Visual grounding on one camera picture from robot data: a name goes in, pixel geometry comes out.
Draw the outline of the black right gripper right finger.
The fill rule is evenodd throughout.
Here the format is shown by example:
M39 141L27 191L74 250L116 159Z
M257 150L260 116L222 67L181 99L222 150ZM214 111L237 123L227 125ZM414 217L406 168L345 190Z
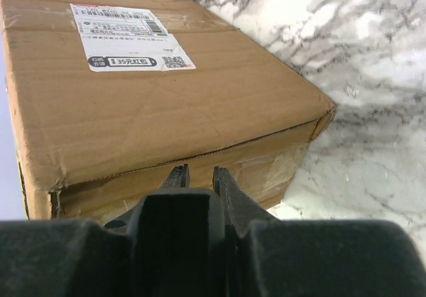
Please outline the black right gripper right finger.
M229 296L424 296L425 267L388 220L279 220L216 167Z

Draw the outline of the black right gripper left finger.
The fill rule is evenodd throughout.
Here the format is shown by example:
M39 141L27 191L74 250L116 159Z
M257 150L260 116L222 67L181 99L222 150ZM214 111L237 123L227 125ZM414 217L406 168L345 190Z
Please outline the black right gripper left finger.
M224 213L201 188L136 206L119 234L89 219L3 222L2 296L224 296Z

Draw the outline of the brown cardboard express box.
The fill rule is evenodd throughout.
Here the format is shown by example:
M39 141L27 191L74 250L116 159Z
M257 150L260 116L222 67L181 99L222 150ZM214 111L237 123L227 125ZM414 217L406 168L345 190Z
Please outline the brown cardboard express box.
M193 0L1 0L30 219L106 222L189 164L281 200L334 103Z

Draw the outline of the orange black utility knife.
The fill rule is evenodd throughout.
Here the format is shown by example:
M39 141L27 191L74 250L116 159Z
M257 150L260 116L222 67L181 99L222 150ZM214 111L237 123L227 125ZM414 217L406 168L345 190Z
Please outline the orange black utility knife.
M188 188L190 184L190 171L187 164L174 167L160 188Z

